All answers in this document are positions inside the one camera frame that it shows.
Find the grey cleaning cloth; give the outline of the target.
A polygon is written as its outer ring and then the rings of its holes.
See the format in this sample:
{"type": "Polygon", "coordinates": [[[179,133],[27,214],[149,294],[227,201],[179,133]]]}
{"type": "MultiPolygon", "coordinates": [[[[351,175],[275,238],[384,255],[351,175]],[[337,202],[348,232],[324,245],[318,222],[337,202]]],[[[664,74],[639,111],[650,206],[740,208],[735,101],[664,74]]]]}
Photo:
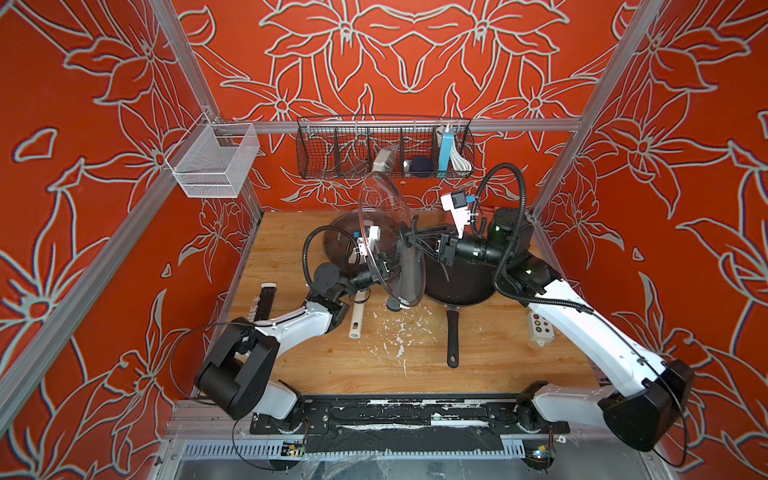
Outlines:
{"type": "Polygon", "coordinates": [[[403,307],[415,307],[422,300],[425,283],[423,253],[414,246],[407,246],[404,240],[398,240],[387,280],[390,296],[403,307]]]}

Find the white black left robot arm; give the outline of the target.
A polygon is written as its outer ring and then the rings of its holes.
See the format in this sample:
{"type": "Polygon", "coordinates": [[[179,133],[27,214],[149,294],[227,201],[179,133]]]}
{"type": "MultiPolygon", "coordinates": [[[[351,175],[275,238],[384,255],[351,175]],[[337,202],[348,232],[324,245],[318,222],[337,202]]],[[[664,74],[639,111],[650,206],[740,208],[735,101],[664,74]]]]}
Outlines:
{"type": "Polygon", "coordinates": [[[345,297],[383,282],[369,267],[347,275],[332,263],[321,264],[298,309],[267,320],[229,322],[203,360],[194,386],[234,420],[266,415],[283,430],[297,429],[305,400],[295,388],[271,379],[276,360],[339,326],[350,309],[345,297]]]}

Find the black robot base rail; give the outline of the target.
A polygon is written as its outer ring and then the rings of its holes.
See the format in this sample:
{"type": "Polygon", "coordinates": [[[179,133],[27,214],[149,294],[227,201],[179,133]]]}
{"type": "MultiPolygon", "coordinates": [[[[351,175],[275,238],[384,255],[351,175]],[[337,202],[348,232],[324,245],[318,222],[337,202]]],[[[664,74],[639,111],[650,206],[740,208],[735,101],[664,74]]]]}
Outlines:
{"type": "Polygon", "coordinates": [[[309,453],[499,454],[521,456],[570,433],[535,420],[518,396],[502,394],[309,395],[291,434],[309,453]]]}

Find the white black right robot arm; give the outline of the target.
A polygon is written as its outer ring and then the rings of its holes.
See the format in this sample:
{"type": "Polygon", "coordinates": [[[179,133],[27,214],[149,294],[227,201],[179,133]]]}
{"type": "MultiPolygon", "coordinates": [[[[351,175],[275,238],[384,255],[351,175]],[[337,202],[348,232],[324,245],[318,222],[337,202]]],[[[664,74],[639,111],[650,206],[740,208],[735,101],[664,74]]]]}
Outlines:
{"type": "Polygon", "coordinates": [[[480,235],[449,225],[411,225],[402,227],[401,236],[437,263],[480,266],[496,292],[552,324],[610,382],[599,389],[530,385],[518,415],[524,428],[536,430],[545,422],[581,423],[608,430],[637,451],[653,450],[683,417],[692,369],[632,340],[589,306],[555,268],[532,254],[533,227],[521,209],[499,209],[481,225],[480,235]]]}

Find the glass lid with black knob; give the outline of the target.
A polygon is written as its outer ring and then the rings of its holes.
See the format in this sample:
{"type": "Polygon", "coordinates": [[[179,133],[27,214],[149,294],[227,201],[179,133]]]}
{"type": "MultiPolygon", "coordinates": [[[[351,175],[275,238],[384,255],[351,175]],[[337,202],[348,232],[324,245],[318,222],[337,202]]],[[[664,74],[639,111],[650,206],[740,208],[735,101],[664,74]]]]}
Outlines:
{"type": "MultiPolygon", "coordinates": [[[[359,191],[357,216],[359,231],[364,224],[375,224],[381,229],[379,252],[372,259],[365,260],[367,264],[386,262],[391,265],[392,254],[398,240],[404,240],[407,246],[414,246],[407,239],[412,227],[413,215],[404,196],[390,177],[370,173],[363,179],[359,191]]],[[[390,296],[390,290],[383,288],[392,301],[401,306],[390,296]]]]}

